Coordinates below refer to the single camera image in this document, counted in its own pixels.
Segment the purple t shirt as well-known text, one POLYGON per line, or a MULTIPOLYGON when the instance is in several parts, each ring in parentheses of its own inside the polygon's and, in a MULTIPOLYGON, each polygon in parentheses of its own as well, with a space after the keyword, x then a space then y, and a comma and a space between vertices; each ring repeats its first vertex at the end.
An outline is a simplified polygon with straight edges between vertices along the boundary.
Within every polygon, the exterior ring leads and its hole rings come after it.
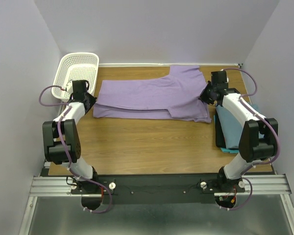
POLYGON ((173 65, 168 75, 155 79, 104 80, 93 116, 210 123, 208 106, 199 100, 205 87, 198 65, 173 65))

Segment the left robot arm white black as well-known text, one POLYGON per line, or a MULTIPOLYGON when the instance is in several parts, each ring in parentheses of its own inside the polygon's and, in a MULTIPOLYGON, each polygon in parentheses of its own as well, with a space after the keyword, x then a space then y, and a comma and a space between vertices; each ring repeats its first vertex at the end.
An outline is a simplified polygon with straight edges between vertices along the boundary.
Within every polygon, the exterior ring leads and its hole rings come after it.
POLYGON ((98 174, 81 156, 81 143, 76 126, 97 100, 89 93, 89 88, 87 80, 69 81, 65 87, 52 85, 43 89, 39 103, 45 107, 64 106, 58 117, 52 121, 45 121, 42 125, 46 161, 64 167, 72 175, 71 187, 92 194, 99 190, 99 186, 94 183, 98 180, 98 174), (53 105, 44 104, 42 95, 49 88, 59 88, 68 92, 68 100, 53 105))

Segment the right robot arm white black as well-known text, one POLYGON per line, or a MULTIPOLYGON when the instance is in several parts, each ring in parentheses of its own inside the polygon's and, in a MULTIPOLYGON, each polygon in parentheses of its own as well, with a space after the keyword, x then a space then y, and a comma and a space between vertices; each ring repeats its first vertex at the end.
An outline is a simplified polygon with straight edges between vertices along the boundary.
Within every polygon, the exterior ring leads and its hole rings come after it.
POLYGON ((226 70, 220 70, 211 73, 211 80, 199 98, 207 104, 216 103, 227 109, 243 128, 239 153, 220 168, 215 180, 208 183, 221 192, 237 187, 242 176, 254 166, 273 163, 281 151, 277 120, 257 112, 245 101, 245 96, 228 86, 226 70))

